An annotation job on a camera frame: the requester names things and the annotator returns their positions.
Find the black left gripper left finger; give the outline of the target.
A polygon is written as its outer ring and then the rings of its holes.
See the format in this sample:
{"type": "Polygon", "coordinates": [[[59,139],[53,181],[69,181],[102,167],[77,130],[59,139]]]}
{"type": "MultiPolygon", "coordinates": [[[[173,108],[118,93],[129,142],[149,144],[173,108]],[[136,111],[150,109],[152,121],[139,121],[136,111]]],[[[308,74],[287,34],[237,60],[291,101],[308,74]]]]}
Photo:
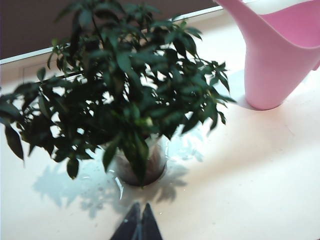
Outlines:
{"type": "Polygon", "coordinates": [[[133,240],[138,224],[141,221],[141,210],[138,202],[134,203],[125,215],[121,224],[110,238],[111,240],[133,240]]]}

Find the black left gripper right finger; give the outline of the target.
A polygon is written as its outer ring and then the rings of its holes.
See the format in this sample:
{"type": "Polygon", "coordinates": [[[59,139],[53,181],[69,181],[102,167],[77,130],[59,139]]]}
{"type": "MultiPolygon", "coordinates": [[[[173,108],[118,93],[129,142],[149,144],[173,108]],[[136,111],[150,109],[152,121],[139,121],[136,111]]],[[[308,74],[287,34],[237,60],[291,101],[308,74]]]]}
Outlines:
{"type": "Polygon", "coordinates": [[[143,240],[163,240],[151,205],[149,203],[145,205],[145,208],[143,210],[141,224],[143,240]]]}

